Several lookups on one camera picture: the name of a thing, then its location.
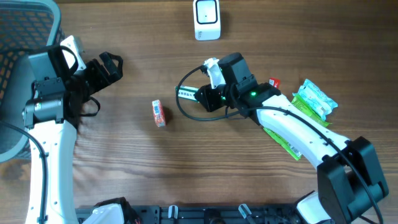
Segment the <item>dark green small box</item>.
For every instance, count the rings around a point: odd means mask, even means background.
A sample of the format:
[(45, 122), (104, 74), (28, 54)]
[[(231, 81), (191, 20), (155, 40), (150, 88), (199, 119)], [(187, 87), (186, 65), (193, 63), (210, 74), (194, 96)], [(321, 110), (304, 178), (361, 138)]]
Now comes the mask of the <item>dark green small box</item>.
[(198, 102), (195, 98), (195, 93), (198, 91), (198, 88), (191, 86), (181, 85), (178, 91), (178, 97), (186, 100), (191, 100), (194, 102)]

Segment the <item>red stick packet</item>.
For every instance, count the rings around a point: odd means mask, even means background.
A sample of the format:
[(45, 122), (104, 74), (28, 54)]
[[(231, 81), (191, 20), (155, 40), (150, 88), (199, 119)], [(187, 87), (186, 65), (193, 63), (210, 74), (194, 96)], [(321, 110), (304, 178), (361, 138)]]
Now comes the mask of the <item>red stick packet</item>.
[(275, 88), (279, 89), (279, 86), (280, 86), (280, 80), (279, 80), (279, 79), (277, 79), (277, 78), (273, 78), (273, 77), (271, 77), (271, 78), (269, 79), (269, 84), (270, 84), (270, 85), (272, 85), (273, 87), (275, 87)]

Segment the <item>green gummy candy bag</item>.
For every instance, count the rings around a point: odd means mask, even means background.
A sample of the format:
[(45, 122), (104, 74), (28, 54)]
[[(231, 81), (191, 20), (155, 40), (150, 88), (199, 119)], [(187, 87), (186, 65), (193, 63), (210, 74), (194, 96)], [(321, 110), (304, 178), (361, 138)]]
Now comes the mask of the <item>green gummy candy bag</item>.
[[(318, 124), (323, 127), (327, 127), (330, 125), (329, 122), (322, 120), (322, 118), (316, 113), (313, 107), (308, 104), (300, 95), (295, 94), (291, 103), (305, 115), (316, 121)], [(288, 143), (284, 138), (282, 138), (277, 133), (273, 132), (270, 129), (263, 128), (263, 130), (278, 144), (280, 144), (296, 161), (298, 161), (302, 153), (293, 147), (290, 143)]]

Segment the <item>orange small box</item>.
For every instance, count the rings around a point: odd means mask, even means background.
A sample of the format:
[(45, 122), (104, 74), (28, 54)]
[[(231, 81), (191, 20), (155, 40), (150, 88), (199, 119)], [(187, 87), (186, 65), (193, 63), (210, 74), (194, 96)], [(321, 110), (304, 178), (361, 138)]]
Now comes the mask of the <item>orange small box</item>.
[(152, 110), (153, 110), (155, 124), (158, 127), (165, 126), (166, 119), (165, 119), (165, 114), (164, 114), (163, 107), (162, 107), (160, 100), (154, 100), (152, 102)]

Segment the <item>teal tissue packet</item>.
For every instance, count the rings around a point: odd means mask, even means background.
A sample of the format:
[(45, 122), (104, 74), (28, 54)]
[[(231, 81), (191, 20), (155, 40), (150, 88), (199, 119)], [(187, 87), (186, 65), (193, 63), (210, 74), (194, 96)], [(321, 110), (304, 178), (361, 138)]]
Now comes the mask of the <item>teal tissue packet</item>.
[(331, 114), (332, 111), (338, 107), (336, 101), (327, 96), (309, 79), (306, 79), (303, 85), (298, 89), (298, 92), (292, 95), (301, 97), (323, 121), (326, 121), (326, 116)]

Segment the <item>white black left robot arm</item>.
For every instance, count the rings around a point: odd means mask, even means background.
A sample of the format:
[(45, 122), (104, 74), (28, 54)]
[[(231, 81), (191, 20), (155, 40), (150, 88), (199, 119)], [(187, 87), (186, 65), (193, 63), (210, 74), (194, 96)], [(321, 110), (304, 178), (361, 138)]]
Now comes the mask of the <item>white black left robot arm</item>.
[(63, 45), (28, 56), (34, 97), (23, 110), (31, 151), (26, 223), (78, 223), (73, 199), (73, 151), (83, 105), (123, 77), (123, 59), (109, 52), (81, 68)]

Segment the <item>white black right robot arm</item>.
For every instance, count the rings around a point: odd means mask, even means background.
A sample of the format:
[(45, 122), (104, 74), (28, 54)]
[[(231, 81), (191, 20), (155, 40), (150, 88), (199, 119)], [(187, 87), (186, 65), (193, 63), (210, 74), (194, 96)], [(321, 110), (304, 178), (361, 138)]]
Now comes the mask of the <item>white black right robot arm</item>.
[(199, 69), (210, 84), (195, 98), (207, 111), (236, 108), (285, 139), (316, 169), (318, 189), (296, 206), (307, 223), (351, 223), (388, 195), (376, 150), (366, 138), (350, 140), (309, 118), (279, 89), (258, 83), (240, 53), (209, 58)]

